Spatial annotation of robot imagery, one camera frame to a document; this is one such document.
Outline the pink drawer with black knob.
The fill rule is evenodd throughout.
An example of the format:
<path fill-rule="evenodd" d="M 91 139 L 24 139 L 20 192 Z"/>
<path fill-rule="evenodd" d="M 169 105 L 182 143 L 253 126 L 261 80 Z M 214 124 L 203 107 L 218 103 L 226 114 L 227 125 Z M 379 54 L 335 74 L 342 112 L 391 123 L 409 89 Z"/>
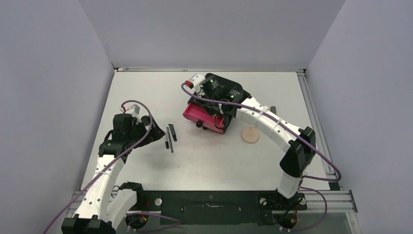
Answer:
<path fill-rule="evenodd" d="M 189 103 L 183 112 L 183 117 L 195 123 L 198 128 L 209 129 L 223 134 L 225 117 L 221 114 L 209 115 L 208 112 L 196 103 Z"/>

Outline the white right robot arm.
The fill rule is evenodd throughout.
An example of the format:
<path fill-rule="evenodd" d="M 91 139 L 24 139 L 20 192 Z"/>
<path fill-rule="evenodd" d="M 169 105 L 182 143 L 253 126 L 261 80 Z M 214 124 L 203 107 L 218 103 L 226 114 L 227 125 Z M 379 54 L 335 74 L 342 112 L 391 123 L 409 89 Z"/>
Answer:
<path fill-rule="evenodd" d="M 195 95 L 207 99 L 201 104 L 210 114 L 222 114 L 247 122 L 273 140 L 285 153 L 280 161 L 282 177 L 276 189 L 275 202 L 282 209 L 289 208 L 295 201 L 303 174 L 315 156 L 313 129 L 284 121 L 237 82 L 212 73 L 194 75 L 192 81 Z"/>

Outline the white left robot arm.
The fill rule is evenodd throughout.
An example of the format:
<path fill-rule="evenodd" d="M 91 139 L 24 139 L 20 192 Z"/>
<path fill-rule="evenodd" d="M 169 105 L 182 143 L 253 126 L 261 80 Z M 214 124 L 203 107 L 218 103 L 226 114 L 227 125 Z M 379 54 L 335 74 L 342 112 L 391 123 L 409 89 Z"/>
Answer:
<path fill-rule="evenodd" d="M 63 220 L 64 234 L 114 234 L 130 208 L 138 210 L 144 206 L 140 183 L 124 182 L 115 198 L 112 192 L 131 151 L 165 135 L 152 115 L 147 115 L 146 119 L 148 125 L 137 114 L 113 117 L 113 128 L 99 146 L 94 178 L 86 186 L 83 200 L 73 216 Z"/>

